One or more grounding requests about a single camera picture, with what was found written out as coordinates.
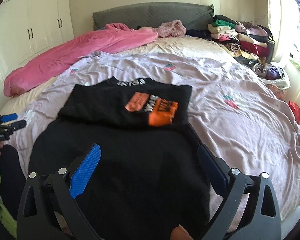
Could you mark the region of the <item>right hand thumb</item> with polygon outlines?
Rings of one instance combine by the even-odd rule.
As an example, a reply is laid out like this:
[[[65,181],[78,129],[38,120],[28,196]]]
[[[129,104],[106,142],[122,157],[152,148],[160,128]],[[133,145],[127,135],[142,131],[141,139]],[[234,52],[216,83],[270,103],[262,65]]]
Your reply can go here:
[[[174,228],[170,235],[170,240],[193,240],[184,227],[178,225]]]

